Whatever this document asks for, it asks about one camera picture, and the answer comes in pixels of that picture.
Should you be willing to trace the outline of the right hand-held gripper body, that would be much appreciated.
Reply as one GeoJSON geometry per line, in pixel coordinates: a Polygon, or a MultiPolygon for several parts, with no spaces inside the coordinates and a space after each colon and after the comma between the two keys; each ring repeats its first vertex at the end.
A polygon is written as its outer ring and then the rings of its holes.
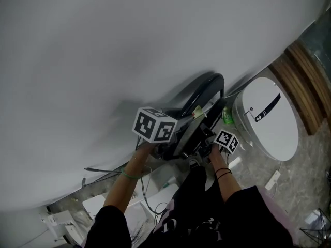
{"type": "Polygon", "coordinates": [[[221,147],[221,151],[225,149],[229,154],[233,154],[238,147],[237,137],[228,130],[221,129],[218,133],[215,133],[205,125],[201,126],[201,130],[204,134],[198,146],[198,153],[201,157],[206,157],[211,153],[212,144],[217,144],[221,147]]]}

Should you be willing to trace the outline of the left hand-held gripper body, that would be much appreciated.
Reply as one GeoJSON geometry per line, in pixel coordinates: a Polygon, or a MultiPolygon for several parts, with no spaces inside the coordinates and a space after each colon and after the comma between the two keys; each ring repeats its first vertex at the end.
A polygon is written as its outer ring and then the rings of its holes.
{"type": "Polygon", "coordinates": [[[138,136],[136,149],[143,141],[151,144],[169,143],[175,133],[191,123],[191,115],[175,119],[150,106],[138,109],[132,132],[138,136]]]}

